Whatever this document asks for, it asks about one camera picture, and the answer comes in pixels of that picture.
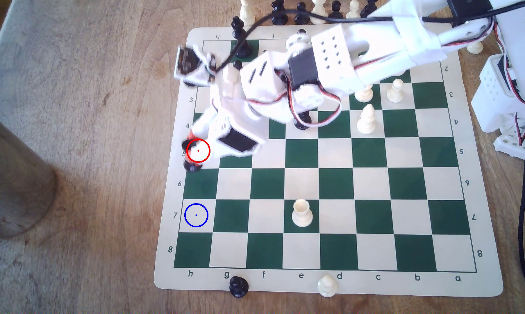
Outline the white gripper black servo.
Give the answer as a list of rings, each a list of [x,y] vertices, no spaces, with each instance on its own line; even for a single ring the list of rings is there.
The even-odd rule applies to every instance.
[[[203,168],[218,168],[224,156],[253,155],[263,140],[262,116],[245,101],[241,83],[220,83],[210,87],[213,108],[206,109],[193,123],[189,139],[200,140]]]

